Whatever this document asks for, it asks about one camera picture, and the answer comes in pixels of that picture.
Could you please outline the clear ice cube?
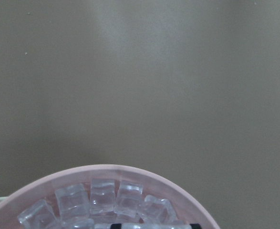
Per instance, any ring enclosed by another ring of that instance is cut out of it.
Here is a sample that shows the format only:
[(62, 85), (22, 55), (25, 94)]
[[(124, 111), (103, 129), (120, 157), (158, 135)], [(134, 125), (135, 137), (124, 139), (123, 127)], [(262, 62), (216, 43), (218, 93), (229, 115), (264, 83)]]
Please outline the clear ice cube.
[(91, 214), (103, 214), (114, 210), (115, 181), (113, 179), (93, 179), (90, 186)]

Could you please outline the pink bowl of ice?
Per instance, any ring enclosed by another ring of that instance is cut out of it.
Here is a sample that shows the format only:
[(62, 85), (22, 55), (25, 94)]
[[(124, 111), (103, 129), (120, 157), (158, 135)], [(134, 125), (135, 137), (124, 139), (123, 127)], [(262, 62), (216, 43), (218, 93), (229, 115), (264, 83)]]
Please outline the pink bowl of ice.
[(199, 223), (204, 229), (219, 225), (206, 209), (175, 183), (152, 172), (123, 165), (88, 165), (70, 168), (40, 178), (15, 191), (0, 202), (0, 229), (20, 229), (17, 216), (42, 198), (52, 201), (56, 189), (78, 183), (89, 184), (93, 178), (126, 180), (144, 185), (143, 194), (169, 199), (179, 219)]

